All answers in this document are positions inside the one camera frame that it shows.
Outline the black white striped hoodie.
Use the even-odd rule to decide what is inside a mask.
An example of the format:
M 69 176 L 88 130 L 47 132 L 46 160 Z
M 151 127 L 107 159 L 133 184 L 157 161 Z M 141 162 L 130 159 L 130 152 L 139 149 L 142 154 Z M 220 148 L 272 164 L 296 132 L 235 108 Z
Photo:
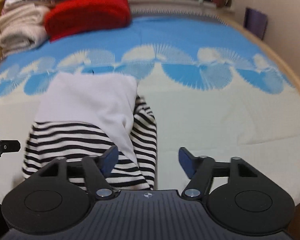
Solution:
M 53 159 L 77 162 L 116 146 L 119 159 L 107 182 L 117 190 L 152 190 L 157 124 L 130 75 L 59 73 L 42 96 L 25 144 L 29 178 Z

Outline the blue white bed sheet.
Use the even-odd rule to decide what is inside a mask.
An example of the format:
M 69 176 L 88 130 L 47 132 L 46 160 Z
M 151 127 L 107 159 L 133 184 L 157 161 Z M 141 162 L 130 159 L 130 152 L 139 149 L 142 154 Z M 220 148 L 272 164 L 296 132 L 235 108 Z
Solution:
M 119 73 L 158 128 L 155 187 L 181 190 L 182 146 L 217 161 L 239 156 L 300 202 L 300 94 L 279 63 L 236 29 L 138 17 L 123 29 L 47 42 L 0 64 L 0 139 L 25 143 L 41 97 L 61 72 Z

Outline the cream folded blanket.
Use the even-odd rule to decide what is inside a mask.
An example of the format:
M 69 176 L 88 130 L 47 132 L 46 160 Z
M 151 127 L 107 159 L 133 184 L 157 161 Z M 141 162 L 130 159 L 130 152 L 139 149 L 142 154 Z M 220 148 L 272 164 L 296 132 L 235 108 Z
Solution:
M 37 48 L 48 35 L 44 27 L 50 9 L 28 4 L 0 16 L 0 47 L 4 56 Z

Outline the purple fabric item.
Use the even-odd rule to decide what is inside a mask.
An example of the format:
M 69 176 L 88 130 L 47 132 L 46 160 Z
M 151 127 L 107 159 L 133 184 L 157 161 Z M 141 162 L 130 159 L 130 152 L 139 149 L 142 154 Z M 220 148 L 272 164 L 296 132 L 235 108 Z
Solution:
M 268 25 L 268 16 L 258 10 L 246 7 L 243 27 L 263 40 Z

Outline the red folded blanket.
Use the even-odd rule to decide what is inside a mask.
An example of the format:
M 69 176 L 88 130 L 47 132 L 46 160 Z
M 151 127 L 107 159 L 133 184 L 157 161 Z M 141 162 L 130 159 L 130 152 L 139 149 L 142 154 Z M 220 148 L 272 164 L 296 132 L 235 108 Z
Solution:
M 49 40 L 130 24 L 128 0 L 67 0 L 45 15 L 44 27 Z

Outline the wooden bed frame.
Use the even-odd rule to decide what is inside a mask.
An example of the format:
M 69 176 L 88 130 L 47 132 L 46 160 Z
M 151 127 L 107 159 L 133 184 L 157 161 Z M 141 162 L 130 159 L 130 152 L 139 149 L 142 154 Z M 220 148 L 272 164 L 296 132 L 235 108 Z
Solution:
M 261 50 L 269 57 L 271 60 L 273 60 L 279 69 L 286 74 L 289 81 L 296 87 L 298 90 L 298 93 L 300 95 L 300 76 L 298 76 L 294 70 L 290 67 L 290 65 L 283 60 L 275 51 L 273 51 L 270 46 L 268 46 L 266 43 L 261 41 L 259 38 L 257 38 L 254 34 L 249 32 L 248 30 L 244 29 L 240 24 L 238 24 L 234 19 L 232 14 L 227 12 L 221 12 L 217 11 L 216 15 L 220 17 L 225 23 L 230 25 L 231 27 L 235 28 L 237 31 L 239 31 L 243 36 L 245 36 L 248 40 L 253 42 L 254 44 L 258 45 Z

